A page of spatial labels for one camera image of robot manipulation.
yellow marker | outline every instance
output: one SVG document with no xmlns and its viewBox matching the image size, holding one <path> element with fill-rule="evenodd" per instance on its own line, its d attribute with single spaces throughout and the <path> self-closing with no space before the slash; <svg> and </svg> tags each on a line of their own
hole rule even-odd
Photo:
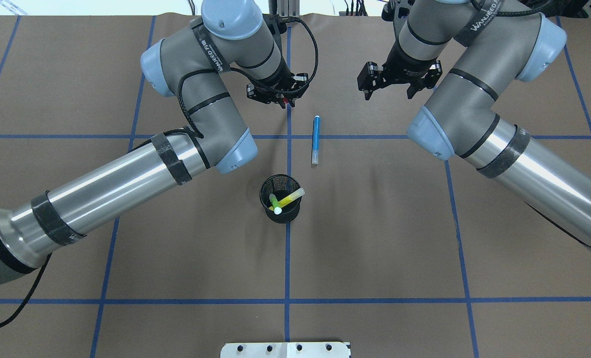
<svg viewBox="0 0 591 358">
<path fill-rule="evenodd" d="M 280 204 L 278 202 L 278 198 L 276 198 L 275 195 L 273 195 L 272 193 L 269 194 L 269 200 L 271 202 L 271 208 L 270 210 L 273 210 L 274 214 L 280 214 L 282 213 L 282 208 L 280 208 Z"/>
<path fill-rule="evenodd" d="M 290 193 L 289 195 L 287 195 L 287 197 L 282 199 L 281 201 L 278 201 L 278 206 L 280 208 L 284 208 L 285 206 L 291 204 L 292 202 L 294 202 L 297 198 L 301 197 L 302 195 L 304 195 L 304 189 L 300 188 L 300 189 L 294 191 L 293 193 Z"/>
</svg>

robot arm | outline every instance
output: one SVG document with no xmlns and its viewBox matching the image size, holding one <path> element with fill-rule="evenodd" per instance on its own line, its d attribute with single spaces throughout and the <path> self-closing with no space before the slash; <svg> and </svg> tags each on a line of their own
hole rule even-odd
<svg viewBox="0 0 591 358">
<path fill-rule="evenodd" d="M 512 80 L 536 78 L 565 45 L 564 31 L 541 13 L 494 17 L 527 10 L 516 0 L 487 0 L 482 11 L 469 0 L 416 0 L 405 10 L 391 0 L 383 18 L 395 16 L 396 42 L 382 68 L 364 66 L 358 87 L 368 99 L 396 79 L 411 84 L 410 98 L 422 84 L 434 86 L 431 67 L 450 39 L 467 47 L 414 118 L 409 138 L 443 161 L 466 160 L 591 251 L 591 179 L 491 110 Z"/>
<path fill-rule="evenodd" d="M 212 166 L 228 173 L 252 160 L 254 139 L 218 75 L 230 63 L 259 84 L 248 86 L 248 97 L 284 106 L 302 96 L 307 75 L 294 76 L 287 68 L 252 0 L 206 0 L 202 13 L 141 57 L 156 91 L 179 94 L 191 128 L 157 134 L 19 208 L 0 209 L 0 284 L 41 267 L 53 251 Z"/>
</svg>

black mesh cup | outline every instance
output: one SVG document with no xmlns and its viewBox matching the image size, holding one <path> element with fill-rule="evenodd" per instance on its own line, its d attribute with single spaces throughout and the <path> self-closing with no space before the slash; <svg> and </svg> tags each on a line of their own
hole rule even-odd
<svg viewBox="0 0 591 358">
<path fill-rule="evenodd" d="M 297 214 L 300 213 L 300 201 L 302 200 L 302 197 L 297 198 L 282 208 L 282 213 L 276 215 L 269 209 L 271 206 L 269 195 L 272 193 L 276 196 L 276 199 L 280 201 L 298 189 L 300 189 L 300 184 L 289 175 L 284 174 L 276 174 L 262 183 L 262 187 L 260 188 L 260 202 L 262 203 L 265 213 L 273 222 L 286 224 L 296 218 Z"/>
</svg>

marker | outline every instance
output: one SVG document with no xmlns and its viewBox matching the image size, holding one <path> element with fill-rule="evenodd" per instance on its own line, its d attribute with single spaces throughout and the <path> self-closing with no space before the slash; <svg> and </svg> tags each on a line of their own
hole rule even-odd
<svg viewBox="0 0 591 358">
<path fill-rule="evenodd" d="M 275 195 L 273 195 L 272 193 L 269 194 L 269 200 L 271 202 L 271 208 L 270 210 L 273 210 L 273 213 L 278 215 L 280 213 L 282 213 L 282 208 L 280 208 L 280 204 L 278 202 L 278 198 L 276 198 Z"/>
<path fill-rule="evenodd" d="M 304 195 L 304 189 L 300 188 L 300 189 L 294 191 L 293 193 L 290 193 L 289 195 L 287 195 L 287 197 L 282 199 L 281 201 L 278 201 L 278 206 L 280 208 L 284 208 L 285 206 L 291 204 L 292 202 L 294 202 L 297 198 L 301 197 L 302 195 Z"/>
<path fill-rule="evenodd" d="M 313 137 L 311 141 L 311 164 L 318 165 L 318 149 L 320 147 L 320 116 L 313 119 Z"/>
</svg>

white metal plate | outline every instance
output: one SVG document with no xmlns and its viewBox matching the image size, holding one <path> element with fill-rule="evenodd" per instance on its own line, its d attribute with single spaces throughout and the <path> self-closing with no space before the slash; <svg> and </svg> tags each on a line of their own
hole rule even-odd
<svg viewBox="0 0 591 358">
<path fill-rule="evenodd" d="M 226 344 L 220 358 L 350 358 L 348 342 Z"/>
</svg>

